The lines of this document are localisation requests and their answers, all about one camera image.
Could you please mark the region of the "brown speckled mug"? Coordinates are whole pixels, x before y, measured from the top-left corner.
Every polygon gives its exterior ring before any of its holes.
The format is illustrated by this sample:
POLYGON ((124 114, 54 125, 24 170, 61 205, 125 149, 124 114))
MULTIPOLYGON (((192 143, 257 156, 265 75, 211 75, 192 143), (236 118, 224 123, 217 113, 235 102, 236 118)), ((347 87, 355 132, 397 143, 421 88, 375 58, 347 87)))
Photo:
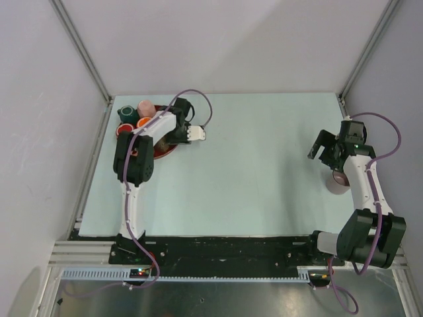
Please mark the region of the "brown speckled mug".
POLYGON ((168 149, 169 149, 169 144, 166 142, 166 140, 164 139, 164 138, 162 138, 162 139, 160 139, 157 143, 156 143, 156 145, 155 145, 155 148, 158 150, 158 151, 161 151, 161 152, 167 152, 168 151, 168 149))

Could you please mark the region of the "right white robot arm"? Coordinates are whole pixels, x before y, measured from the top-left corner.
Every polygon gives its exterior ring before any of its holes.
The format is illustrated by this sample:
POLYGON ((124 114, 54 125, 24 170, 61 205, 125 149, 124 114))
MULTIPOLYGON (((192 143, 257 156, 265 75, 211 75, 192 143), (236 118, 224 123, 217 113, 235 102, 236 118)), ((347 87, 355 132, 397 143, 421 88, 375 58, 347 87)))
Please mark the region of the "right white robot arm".
POLYGON ((389 207, 377 176, 380 158, 366 141, 364 122, 345 117, 338 134, 321 130, 307 155, 345 175, 354 207, 338 234, 313 232, 312 244, 305 249, 310 263, 322 264, 330 255, 353 265, 361 264, 359 274, 369 266, 388 268, 393 263, 406 221, 389 207))

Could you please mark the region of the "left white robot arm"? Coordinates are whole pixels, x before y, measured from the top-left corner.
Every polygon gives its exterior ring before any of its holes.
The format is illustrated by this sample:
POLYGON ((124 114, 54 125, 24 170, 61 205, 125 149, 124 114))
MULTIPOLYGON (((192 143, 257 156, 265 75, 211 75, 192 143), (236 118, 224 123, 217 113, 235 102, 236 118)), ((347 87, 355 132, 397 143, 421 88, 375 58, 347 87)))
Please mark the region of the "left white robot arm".
POLYGON ((122 191, 122 222, 115 253, 123 253, 133 264, 151 255, 145 247, 145 224, 138 208, 141 191, 154 173, 157 155, 205 139, 204 128, 191 124, 194 116, 191 102, 177 97, 169 106, 154 105, 153 113, 140 116, 136 123, 122 122, 131 129, 116 132, 113 171, 122 191))

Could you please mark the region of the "mauve pink mug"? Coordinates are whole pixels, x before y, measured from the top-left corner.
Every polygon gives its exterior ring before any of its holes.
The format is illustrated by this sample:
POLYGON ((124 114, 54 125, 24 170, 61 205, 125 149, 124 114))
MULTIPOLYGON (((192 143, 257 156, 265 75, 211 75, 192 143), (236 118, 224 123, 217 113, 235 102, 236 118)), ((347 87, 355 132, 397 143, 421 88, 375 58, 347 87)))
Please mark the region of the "mauve pink mug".
POLYGON ((348 178, 345 174, 332 171, 326 180, 327 190, 334 195, 345 194, 350 189, 348 178))

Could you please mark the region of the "large orange mug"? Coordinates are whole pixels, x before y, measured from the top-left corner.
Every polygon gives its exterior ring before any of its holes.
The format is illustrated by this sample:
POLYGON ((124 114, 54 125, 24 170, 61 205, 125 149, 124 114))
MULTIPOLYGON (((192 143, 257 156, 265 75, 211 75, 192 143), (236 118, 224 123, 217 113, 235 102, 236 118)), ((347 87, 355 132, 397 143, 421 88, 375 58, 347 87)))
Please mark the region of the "large orange mug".
POLYGON ((150 120, 151 120, 151 118, 150 118, 150 117, 143 117, 143 118, 140 118, 140 119, 137 121, 137 123, 136 123, 136 127, 137 127, 137 128, 141 128, 141 127, 143 127, 146 123, 148 123, 150 120))

